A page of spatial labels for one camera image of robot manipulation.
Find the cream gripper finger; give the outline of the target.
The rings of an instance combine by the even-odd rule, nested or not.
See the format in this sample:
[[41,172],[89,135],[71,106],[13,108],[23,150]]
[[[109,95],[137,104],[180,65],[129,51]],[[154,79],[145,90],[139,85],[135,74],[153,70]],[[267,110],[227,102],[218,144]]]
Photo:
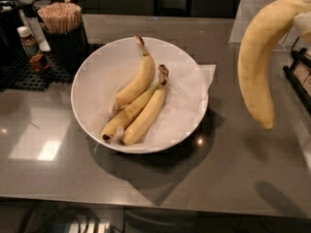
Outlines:
[[294,18],[294,28],[304,41],[311,44],[311,12],[297,15]]

